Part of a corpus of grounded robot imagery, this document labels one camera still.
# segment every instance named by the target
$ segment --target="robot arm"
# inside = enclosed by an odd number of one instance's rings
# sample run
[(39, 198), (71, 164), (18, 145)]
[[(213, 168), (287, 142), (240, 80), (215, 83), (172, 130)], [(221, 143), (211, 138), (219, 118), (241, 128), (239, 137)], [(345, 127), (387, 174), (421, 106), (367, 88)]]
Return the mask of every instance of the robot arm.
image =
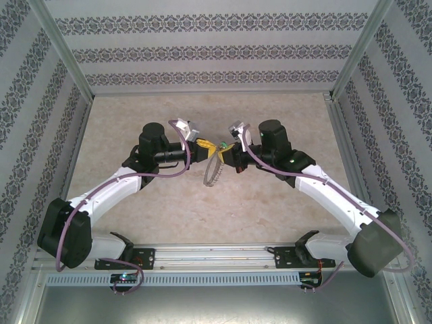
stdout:
[[(324, 182), (301, 176), (285, 176), (276, 174), (280, 180), (286, 181), (291, 187), (307, 194), (327, 211), (329, 211), (348, 231), (347, 236), (336, 236), (311, 231), (296, 243), (297, 257), (307, 265), (314, 259), (334, 259), (351, 262), (361, 274), (373, 277), (392, 259), (398, 256), (402, 247), (382, 228), (364, 214), (368, 211), (382, 221), (390, 230), (401, 236), (399, 217), (392, 211), (379, 211), (377, 208), (362, 202), (360, 199), (342, 188), (331, 179), (315, 160), (302, 151), (292, 149), (288, 141), (286, 129), (277, 120), (267, 120), (259, 125), (261, 145), (253, 145), (244, 124), (236, 122), (229, 128), (240, 143), (228, 146), (219, 152), (219, 158), (236, 168), (237, 173), (243, 172), (248, 165), (256, 165), (263, 171), (269, 171), (246, 152), (246, 146), (266, 164), (280, 170), (319, 177)], [(327, 184), (332, 183), (356, 201), (362, 210), (357, 209), (339, 192)]]
[[(215, 145), (196, 138), (198, 131), (192, 123), (179, 119), (176, 126), (187, 140), (191, 163), (203, 161), (215, 152)], [(180, 142), (168, 141), (161, 124), (145, 125), (139, 136), (139, 144), (132, 149), (130, 156), (110, 178), (79, 197), (69, 201), (57, 198), (51, 202), (38, 237), (38, 245), (55, 257), (66, 219), (85, 200), (86, 204), (79, 208), (68, 228), (61, 262), (69, 268), (77, 267), (86, 259), (107, 258), (129, 262), (133, 249), (131, 241), (117, 233), (99, 234), (93, 232), (92, 228), (109, 209), (125, 197), (140, 191), (154, 179), (151, 176), (121, 178), (122, 176), (137, 172), (157, 174), (162, 168), (159, 167), (161, 163), (186, 161), (185, 149)], [(94, 189), (113, 178), (117, 181), (99, 190), (91, 199), (87, 199)]]

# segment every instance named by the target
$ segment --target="black joint housing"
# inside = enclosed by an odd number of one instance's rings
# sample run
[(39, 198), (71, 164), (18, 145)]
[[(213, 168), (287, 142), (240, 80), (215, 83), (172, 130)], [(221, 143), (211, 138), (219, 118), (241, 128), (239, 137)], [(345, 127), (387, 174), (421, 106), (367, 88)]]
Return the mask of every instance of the black joint housing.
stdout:
[(201, 162), (209, 158), (209, 149), (199, 146), (196, 142), (188, 142), (191, 152), (191, 162)]
[(288, 140), (286, 129), (276, 119), (263, 121), (258, 126), (263, 154), (273, 153), (278, 160), (291, 154), (291, 143)]
[[(303, 169), (309, 165), (316, 165), (316, 161), (305, 152), (292, 150), (292, 154), (278, 163), (277, 169), (286, 172), (301, 173)], [(296, 187), (296, 177), (288, 177), (286, 175), (276, 174), (277, 179), (285, 181), (291, 187)]]
[[(53, 200), (48, 206), (40, 229), (38, 246), (53, 257), (57, 255), (61, 232), (73, 210), (70, 202), (60, 198)], [(90, 217), (87, 212), (78, 211), (67, 230), (60, 261), (68, 268), (75, 268), (87, 258), (91, 248)]]
[(165, 128), (159, 123), (145, 125), (138, 142), (138, 156), (143, 164), (147, 161), (153, 162), (157, 153), (168, 151), (169, 142), (165, 136)]
[[(252, 151), (257, 150), (257, 146), (251, 145), (250, 148)], [(250, 157), (247, 152), (243, 152), (242, 144), (237, 142), (234, 146), (222, 153), (223, 162), (230, 167), (236, 168), (236, 173), (242, 173), (245, 169), (247, 169), (248, 164), (253, 164), (254, 160)]]
[[(402, 236), (400, 218), (393, 211), (388, 209), (377, 219), (397, 236)], [(362, 227), (349, 245), (348, 259), (358, 272), (372, 278), (402, 251), (400, 244), (373, 221)]]
[(296, 242), (296, 256), (304, 266), (312, 265), (316, 261), (306, 248), (306, 243), (310, 238), (318, 233), (319, 231), (310, 231), (299, 238)]

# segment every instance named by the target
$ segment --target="beige floor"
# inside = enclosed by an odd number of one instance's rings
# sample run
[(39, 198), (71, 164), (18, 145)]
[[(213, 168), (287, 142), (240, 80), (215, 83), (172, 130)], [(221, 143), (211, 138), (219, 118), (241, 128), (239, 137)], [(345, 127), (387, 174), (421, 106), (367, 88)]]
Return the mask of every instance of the beige floor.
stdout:
[[(148, 122), (165, 126), (181, 117), (196, 122), (200, 137), (234, 140), (227, 127), (236, 120), (258, 125), (279, 119), (295, 149), (307, 152), (348, 187), (322, 94), (192, 94), (100, 97), (94, 101), (69, 191), (78, 196), (108, 178), (138, 144)], [(344, 234), (344, 228), (311, 198), (273, 175), (249, 167), (236, 174), (225, 166), (212, 188), (203, 185), (206, 162), (175, 179), (155, 179), (104, 215), (95, 229), (119, 232), (135, 243), (295, 242), (309, 230)]]

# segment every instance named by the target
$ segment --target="marble floor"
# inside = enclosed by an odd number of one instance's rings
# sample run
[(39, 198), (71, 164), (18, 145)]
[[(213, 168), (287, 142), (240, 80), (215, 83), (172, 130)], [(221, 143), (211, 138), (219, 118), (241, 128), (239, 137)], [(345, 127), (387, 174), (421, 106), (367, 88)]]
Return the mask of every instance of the marble floor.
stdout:
[[(111, 176), (138, 144), (143, 125), (159, 122), (172, 142), (167, 120), (196, 122), (200, 137), (231, 143), (227, 128), (279, 119), (293, 149), (308, 153), (336, 181), (348, 181), (321, 93), (173, 94), (97, 97), (94, 100), (68, 198)], [(308, 196), (273, 175), (249, 167), (236, 174), (225, 166), (214, 187), (203, 185), (207, 162), (174, 179), (155, 179), (106, 213), (95, 230), (118, 232), (136, 244), (225, 244), (295, 242), (310, 230), (345, 234), (345, 229)], [(163, 170), (173, 173), (177, 169)]]

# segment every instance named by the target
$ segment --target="metal profile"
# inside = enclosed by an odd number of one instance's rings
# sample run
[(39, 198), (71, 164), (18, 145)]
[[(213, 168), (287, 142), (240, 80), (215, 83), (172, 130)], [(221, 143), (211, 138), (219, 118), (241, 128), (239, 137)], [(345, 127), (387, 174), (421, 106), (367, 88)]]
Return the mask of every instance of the metal profile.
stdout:
[(344, 118), (342, 117), (339, 103), (334, 101), (329, 93), (324, 94), (324, 101), (329, 112), (330, 122), (333, 127), (342, 163), (344, 164), (345, 173), (350, 185), (350, 191), (359, 199), (370, 204), (369, 195), (367, 194), (365, 183), (361, 177), (361, 170), (348, 135), (348, 129)]
[(82, 96), (87, 103), (92, 100), (95, 95), (93, 94), (90, 84), (87, 82), (86, 77), (82, 73), (78, 62), (75, 60), (74, 54), (69, 49), (59, 27), (51, 16), (47, 5), (44, 0), (28, 0), (28, 4), (32, 8), (34, 14), (38, 18), (43, 29), (47, 33), (50, 41), (52, 42), (57, 54), (65, 64), (68, 72), (71, 74), (74, 82), (81, 91)]
[[(317, 268), (276, 269), (274, 255), (267, 252), (268, 246), (293, 246), (293, 244), (234, 244), (234, 245), (137, 245), (137, 248), (154, 248), (155, 264), (146, 273), (234, 273), (234, 272), (299, 272), (316, 271)], [(64, 273), (100, 273), (94, 269), (95, 260), (84, 261)], [(350, 265), (343, 271), (353, 271)], [(55, 259), (39, 249), (32, 264), (32, 272), (55, 273)]]
[(69, 170), (67, 171), (65, 184), (64, 184), (63, 190), (61, 191), (61, 195), (60, 195), (60, 198), (64, 199), (64, 200), (66, 200), (66, 198), (68, 197), (70, 184), (72, 183), (72, 177), (73, 177), (74, 171), (75, 171), (76, 161), (78, 160), (78, 155), (80, 154), (81, 144), (82, 144), (82, 141), (84, 140), (84, 134), (85, 134), (86, 128), (87, 128), (88, 118), (89, 118), (90, 112), (92, 110), (93, 99), (90, 99), (89, 102), (87, 103), (87, 105), (88, 105), (88, 107), (87, 107), (85, 116), (83, 117), (82, 125), (80, 126), (80, 133), (78, 134), (78, 137), (76, 139), (75, 149), (73, 152), (72, 160), (70, 161)]

